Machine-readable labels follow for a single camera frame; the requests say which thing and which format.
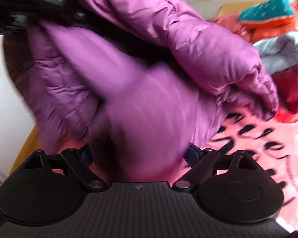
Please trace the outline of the purple down jacket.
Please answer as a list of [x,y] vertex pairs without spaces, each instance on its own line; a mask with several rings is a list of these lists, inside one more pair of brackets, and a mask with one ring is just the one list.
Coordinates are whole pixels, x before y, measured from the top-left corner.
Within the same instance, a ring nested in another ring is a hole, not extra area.
[[7,71],[47,154],[89,143],[107,178],[173,180],[189,144],[204,146],[231,110],[275,116],[257,49],[184,0],[79,1],[97,31],[38,20],[4,36]]

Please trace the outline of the pink bed blanket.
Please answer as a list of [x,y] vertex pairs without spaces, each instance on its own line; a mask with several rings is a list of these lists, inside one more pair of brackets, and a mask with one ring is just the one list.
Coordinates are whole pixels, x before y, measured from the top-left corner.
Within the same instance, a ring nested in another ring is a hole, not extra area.
[[152,110],[138,134],[156,151],[137,153],[129,159],[129,171],[115,162],[107,149],[93,156],[91,170],[106,180],[167,181],[174,183],[188,167],[183,160],[189,142],[202,148],[209,145],[230,155],[248,152],[272,174],[283,189],[285,202],[277,219],[287,230],[298,229],[298,114],[283,109],[267,122],[238,108],[210,126],[206,111],[193,106],[184,111],[175,106]]

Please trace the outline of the dark red down jacket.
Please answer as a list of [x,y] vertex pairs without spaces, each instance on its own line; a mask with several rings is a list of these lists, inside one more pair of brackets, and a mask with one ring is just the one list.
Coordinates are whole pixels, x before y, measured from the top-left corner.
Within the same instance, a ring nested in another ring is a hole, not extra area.
[[272,75],[281,104],[291,113],[298,113],[298,63]]

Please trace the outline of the light blue down jacket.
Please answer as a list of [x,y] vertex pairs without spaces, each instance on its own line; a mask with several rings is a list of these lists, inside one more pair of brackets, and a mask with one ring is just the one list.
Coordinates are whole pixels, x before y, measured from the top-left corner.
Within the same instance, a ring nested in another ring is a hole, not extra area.
[[270,75],[287,70],[298,63],[298,32],[262,39],[253,44],[262,65]]

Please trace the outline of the pink folded quilt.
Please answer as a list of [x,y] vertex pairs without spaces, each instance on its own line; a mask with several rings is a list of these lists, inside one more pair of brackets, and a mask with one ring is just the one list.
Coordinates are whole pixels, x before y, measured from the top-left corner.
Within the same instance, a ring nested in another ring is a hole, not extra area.
[[247,29],[239,20],[239,14],[227,14],[214,17],[211,20],[225,29],[228,29],[233,34],[240,36],[247,42],[251,42],[253,32]]

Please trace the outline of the orange folded quilt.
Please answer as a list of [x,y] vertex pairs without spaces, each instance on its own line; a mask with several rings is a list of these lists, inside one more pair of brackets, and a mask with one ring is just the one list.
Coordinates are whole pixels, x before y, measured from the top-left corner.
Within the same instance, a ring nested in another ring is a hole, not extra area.
[[298,32],[298,1],[294,4],[295,16],[286,20],[277,20],[266,24],[244,24],[247,29],[253,32],[251,42],[255,43],[262,39],[274,38],[291,31]]

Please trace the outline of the yellow padded headboard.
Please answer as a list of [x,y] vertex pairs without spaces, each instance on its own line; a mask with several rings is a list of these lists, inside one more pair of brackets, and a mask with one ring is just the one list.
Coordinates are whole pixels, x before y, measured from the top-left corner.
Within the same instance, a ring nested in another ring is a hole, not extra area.
[[217,16],[224,16],[224,15],[229,15],[229,14],[240,14],[245,9],[247,9],[253,5],[263,3],[263,2],[264,2],[264,0],[225,3],[224,5],[222,5],[219,8],[219,10],[217,12]]

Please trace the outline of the teal dotted folded quilt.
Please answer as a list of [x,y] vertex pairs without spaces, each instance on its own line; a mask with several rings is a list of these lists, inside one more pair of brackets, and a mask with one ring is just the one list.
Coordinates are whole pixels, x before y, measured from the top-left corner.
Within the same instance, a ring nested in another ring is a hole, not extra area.
[[244,10],[239,20],[244,24],[266,24],[277,20],[286,20],[295,16],[296,0],[268,0]]

